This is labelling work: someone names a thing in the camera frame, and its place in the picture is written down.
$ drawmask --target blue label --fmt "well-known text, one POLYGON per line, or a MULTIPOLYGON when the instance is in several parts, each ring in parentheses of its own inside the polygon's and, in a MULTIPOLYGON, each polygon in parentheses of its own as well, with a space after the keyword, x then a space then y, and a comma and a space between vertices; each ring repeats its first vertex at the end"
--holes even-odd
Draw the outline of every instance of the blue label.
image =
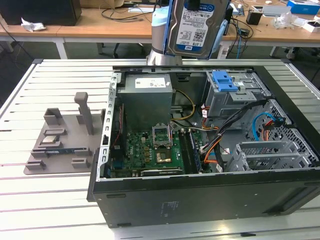
POLYGON ((189 46, 189 45, 183 45, 183 44, 177 44, 176 46, 178 49, 192 51, 192 52, 196 52, 201 49, 201 46, 189 46))
POLYGON ((200 11, 205 11, 205 12, 213 12, 215 10, 215 6, 212 4, 207 4, 207 3, 200 3, 200 11))

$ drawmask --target white box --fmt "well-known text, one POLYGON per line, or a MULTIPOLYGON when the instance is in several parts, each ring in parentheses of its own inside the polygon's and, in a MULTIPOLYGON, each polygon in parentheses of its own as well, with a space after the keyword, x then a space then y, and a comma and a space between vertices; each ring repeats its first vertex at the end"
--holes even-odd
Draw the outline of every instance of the white box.
POLYGON ((303 28, 310 33, 320 33, 320 23, 318 21, 308 21, 303 25, 303 28))

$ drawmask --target floor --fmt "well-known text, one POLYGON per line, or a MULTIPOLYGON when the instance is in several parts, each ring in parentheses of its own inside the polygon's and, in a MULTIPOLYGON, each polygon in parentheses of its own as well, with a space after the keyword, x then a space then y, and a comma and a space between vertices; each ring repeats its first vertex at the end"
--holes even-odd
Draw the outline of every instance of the floor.
MULTIPOLYGON (((50 42, 24 42, 23 47, 35 59, 59 59, 58 50, 54 43, 50 42)), ((97 52, 95 43, 68 43, 67 49, 71 59, 112 59, 115 44, 106 43, 103 48, 103 54, 97 52)), ((149 53, 150 44, 144 45, 144 50, 149 53)), ((271 59, 269 53, 271 47, 248 46, 242 54, 242 59, 271 59)), ((146 56, 142 53, 141 47, 137 44, 121 43, 117 50, 120 59, 144 59, 146 56)), ((216 58, 218 53, 215 53, 212 58, 216 58)), ((280 49, 277 53, 277 58, 286 58, 284 49, 280 49)), ((231 53, 228 58, 235 59, 236 54, 231 53)), ((14 47, 14 52, 0 53, 0 104, 2 105, 10 93, 13 91, 17 83, 23 77, 24 73, 32 63, 28 55, 20 49, 19 45, 14 47)), ((308 49, 302 49, 292 63, 304 74, 309 80, 313 77, 320 66, 317 58, 311 56, 308 49)), ((316 87, 320 86, 320 73, 317 74, 313 81, 316 87)))

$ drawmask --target desk leg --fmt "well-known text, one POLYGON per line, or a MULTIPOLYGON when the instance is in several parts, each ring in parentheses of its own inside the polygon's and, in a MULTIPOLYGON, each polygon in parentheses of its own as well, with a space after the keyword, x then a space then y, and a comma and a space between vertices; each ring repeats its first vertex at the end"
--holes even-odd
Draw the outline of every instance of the desk leg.
POLYGON ((63 38, 58 38, 55 41, 56 48, 58 49, 59 55, 61 59, 68 59, 68 54, 66 51, 66 44, 63 38))
POLYGON ((217 59, 226 59, 229 52, 230 44, 221 42, 217 59))
POLYGON ((12 53, 14 51, 10 41, 1 41, 0 44, 8 53, 12 53))
POLYGON ((102 48, 103 48, 103 43, 100 43, 100 42, 97 42, 96 43, 96 46, 98 48, 98 54, 103 54, 104 52, 102 51, 102 48))
POLYGON ((277 54, 278 50, 279 50, 279 47, 274 46, 270 52, 270 57, 274 57, 277 54))

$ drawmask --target hard drive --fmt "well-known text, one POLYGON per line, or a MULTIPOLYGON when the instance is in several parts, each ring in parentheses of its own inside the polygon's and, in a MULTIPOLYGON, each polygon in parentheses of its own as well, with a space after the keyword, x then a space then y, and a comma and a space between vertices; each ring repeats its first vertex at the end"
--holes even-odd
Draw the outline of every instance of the hard drive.
POLYGON ((208 59, 225 18, 229 0, 171 0, 165 29, 164 54, 208 59))

